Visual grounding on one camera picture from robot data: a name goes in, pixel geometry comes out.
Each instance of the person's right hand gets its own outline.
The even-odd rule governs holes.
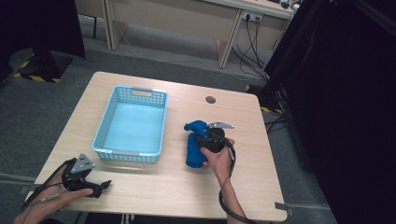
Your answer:
[[[231,145],[235,143],[233,139],[227,138],[227,140],[231,143]],[[207,161],[204,162],[204,165],[208,165],[212,169],[219,181],[220,186],[223,186],[230,177],[231,172],[230,169],[232,161],[230,150],[227,146],[225,146],[223,150],[218,153],[213,153],[205,147],[201,148],[201,151],[207,157]]]

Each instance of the black curtain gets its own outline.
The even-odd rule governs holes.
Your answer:
[[[85,57],[74,0],[2,0],[0,66],[20,49],[55,50]]]
[[[394,3],[364,10],[359,2],[370,1],[322,1],[326,10],[313,19],[318,26],[293,27],[308,34],[304,47],[290,57],[284,42],[266,71],[281,77],[273,88],[286,93],[294,130],[337,221],[394,223],[396,23],[394,10],[386,13]]]

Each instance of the power strip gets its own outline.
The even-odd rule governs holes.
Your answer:
[[[242,17],[242,20],[247,20],[248,15],[250,15],[249,21],[261,21],[262,20],[262,14],[257,13],[257,12],[251,12],[251,11],[245,11],[244,16]]]

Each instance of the white desk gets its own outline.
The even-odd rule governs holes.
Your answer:
[[[101,117],[117,84],[168,91],[163,152],[156,164],[120,165],[101,161],[92,151]],[[208,104],[206,96],[217,99]],[[192,169],[185,164],[186,123],[201,119],[222,120],[235,126],[226,136],[235,140],[236,165],[232,183],[247,216],[283,221],[283,203],[274,159],[256,96],[141,77],[96,73],[84,91],[36,183],[43,183],[64,161],[84,152],[95,168],[87,181],[112,180],[99,199],[82,198],[66,209],[169,217],[226,218],[219,202],[219,184],[210,168]]]
[[[268,0],[205,0],[227,7],[240,8],[246,11],[261,13],[262,15],[273,16],[282,19],[290,17],[291,10],[281,7]]]

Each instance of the basket handle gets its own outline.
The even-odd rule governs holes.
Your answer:
[[[133,95],[151,96],[153,89],[142,88],[142,87],[132,87],[131,92]]]
[[[138,157],[140,155],[138,152],[117,151],[117,150],[113,150],[111,154],[117,155],[117,156],[135,156],[135,157]]]

